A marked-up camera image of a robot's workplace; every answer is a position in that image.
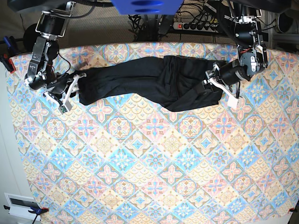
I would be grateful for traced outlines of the robot arm image left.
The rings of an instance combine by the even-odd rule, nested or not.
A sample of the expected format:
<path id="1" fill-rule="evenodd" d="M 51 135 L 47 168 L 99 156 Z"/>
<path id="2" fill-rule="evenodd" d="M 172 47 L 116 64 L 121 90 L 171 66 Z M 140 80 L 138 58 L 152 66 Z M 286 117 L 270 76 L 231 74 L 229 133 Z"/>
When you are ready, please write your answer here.
<path id="1" fill-rule="evenodd" d="M 58 8 L 42 12 L 36 26 L 39 36 L 24 80 L 26 86 L 35 91 L 43 89 L 54 99 L 61 99 L 69 88 L 67 74 L 55 72 L 53 61 L 59 55 L 57 39 L 64 36 L 74 6 L 74 1 L 68 1 Z"/>

